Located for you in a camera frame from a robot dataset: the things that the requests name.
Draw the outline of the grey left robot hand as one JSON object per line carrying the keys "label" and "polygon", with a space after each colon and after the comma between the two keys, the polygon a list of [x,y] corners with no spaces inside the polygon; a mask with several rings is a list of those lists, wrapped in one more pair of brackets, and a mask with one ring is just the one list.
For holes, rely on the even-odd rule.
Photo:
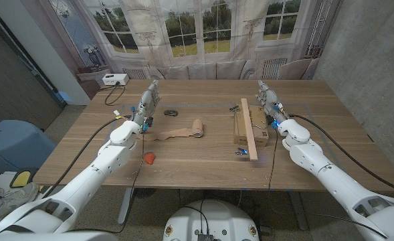
{"label": "grey left robot hand", "polygon": [[161,97],[159,96],[159,81],[153,80],[151,85],[145,90],[140,98],[140,102],[135,108],[132,120],[142,126],[148,117],[155,112]]}

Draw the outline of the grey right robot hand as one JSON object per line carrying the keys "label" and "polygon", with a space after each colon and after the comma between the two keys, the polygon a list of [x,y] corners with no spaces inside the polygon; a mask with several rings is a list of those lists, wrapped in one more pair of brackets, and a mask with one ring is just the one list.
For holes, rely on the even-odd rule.
{"label": "grey right robot hand", "polygon": [[288,119],[288,115],[285,113],[283,104],[278,100],[276,93],[267,84],[259,80],[258,86],[259,90],[255,97],[260,102],[264,112],[273,119],[270,125],[277,129],[282,122]]}

